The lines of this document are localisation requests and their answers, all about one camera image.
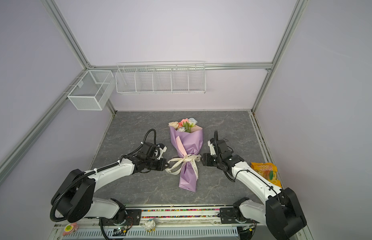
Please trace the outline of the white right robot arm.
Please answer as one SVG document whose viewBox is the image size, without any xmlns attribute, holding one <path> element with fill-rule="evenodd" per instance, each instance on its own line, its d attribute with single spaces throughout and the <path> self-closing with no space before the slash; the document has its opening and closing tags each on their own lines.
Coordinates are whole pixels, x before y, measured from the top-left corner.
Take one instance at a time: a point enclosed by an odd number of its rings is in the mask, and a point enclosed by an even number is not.
<svg viewBox="0 0 372 240">
<path fill-rule="evenodd" d="M 230 224 L 244 224 L 252 221 L 268 227 L 277 240 L 288 240 L 307 226 L 307 220 L 297 195 L 290 188 L 280 188 L 267 181 L 240 156 L 205 153 L 202 163 L 207 167 L 222 170 L 232 182 L 242 182 L 253 192 L 261 203 L 255 203 L 247 197 L 236 201 L 231 208 L 220 210 L 220 218 Z"/>
</svg>

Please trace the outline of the cream fake rose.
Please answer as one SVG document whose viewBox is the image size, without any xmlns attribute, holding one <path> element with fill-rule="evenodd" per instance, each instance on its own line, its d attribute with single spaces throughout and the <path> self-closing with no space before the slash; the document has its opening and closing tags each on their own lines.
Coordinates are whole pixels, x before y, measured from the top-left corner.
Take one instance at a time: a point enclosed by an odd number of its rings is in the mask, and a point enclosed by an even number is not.
<svg viewBox="0 0 372 240">
<path fill-rule="evenodd" d="M 179 123 L 178 122 L 170 122 L 169 124 L 168 124 L 168 126 L 169 127 L 173 127 L 174 129 L 178 129 L 178 127 L 179 127 Z"/>
</svg>

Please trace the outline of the pink purple wrapping paper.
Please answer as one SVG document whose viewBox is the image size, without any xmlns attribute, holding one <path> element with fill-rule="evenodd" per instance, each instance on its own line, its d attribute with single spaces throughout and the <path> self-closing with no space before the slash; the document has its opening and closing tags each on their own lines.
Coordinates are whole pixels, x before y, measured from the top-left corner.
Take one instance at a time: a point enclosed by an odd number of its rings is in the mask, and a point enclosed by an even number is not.
<svg viewBox="0 0 372 240">
<path fill-rule="evenodd" d="M 199 126 L 193 127 L 193 132 L 178 132 L 170 127 L 170 137 L 173 147 L 177 150 L 178 157 L 183 158 L 186 155 L 200 155 L 203 146 L 203 129 Z M 190 163 L 184 165 L 181 169 L 179 187 L 184 190 L 196 192 L 197 177 Z"/>
</svg>

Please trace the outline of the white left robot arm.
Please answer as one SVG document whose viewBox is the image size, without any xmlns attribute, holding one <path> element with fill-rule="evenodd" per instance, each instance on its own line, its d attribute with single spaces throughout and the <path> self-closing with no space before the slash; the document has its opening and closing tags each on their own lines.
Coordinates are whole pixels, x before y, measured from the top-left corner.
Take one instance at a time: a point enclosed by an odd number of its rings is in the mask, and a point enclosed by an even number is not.
<svg viewBox="0 0 372 240">
<path fill-rule="evenodd" d="M 162 157 L 139 158 L 137 155 L 125 155 L 117 162 L 83 172 L 71 171 L 51 201 L 50 220 L 75 223 L 83 218 L 108 219 L 114 225 L 127 221 L 126 207 L 116 199 L 95 198 L 100 188 L 126 176 L 148 171 L 164 171 L 169 163 Z"/>
</svg>

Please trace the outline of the cream printed ribbon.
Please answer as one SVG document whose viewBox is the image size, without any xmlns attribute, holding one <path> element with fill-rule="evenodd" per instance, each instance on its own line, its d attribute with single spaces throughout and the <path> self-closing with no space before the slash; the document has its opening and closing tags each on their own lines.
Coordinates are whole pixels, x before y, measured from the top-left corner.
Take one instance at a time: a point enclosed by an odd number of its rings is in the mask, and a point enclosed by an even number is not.
<svg viewBox="0 0 372 240">
<path fill-rule="evenodd" d="M 165 171 L 171 175 L 178 175 L 181 173 L 181 169 L 187 163 L 190 163 L 192 169 L 197 177 L 199 178 L 199 172 L 197 167 L 197 162 L 201 160 L 201 155 L 186 155 L 183 158 L 173 158 L 168 160 L 169 167 L 165 169 Z"/>
</svg>

